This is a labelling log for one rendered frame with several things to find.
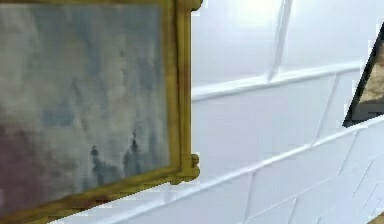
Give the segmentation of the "gold framed grey painting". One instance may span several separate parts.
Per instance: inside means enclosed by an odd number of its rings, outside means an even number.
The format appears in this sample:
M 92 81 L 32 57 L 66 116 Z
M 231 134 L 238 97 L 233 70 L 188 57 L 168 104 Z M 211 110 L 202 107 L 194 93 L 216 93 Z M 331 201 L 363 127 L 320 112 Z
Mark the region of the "gold framed grey painting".
M 203 0 L 0 0 L 0 224 L 49 224 L 199 176 Z

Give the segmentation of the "black framed brown picture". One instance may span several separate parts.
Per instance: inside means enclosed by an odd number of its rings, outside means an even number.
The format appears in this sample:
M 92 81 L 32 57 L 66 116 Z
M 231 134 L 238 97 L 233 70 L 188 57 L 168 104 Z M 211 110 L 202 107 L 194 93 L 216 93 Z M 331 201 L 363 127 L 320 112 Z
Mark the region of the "black framed brown picture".
M 384 22 L 358 82 L 343 127 L 384 115 Z

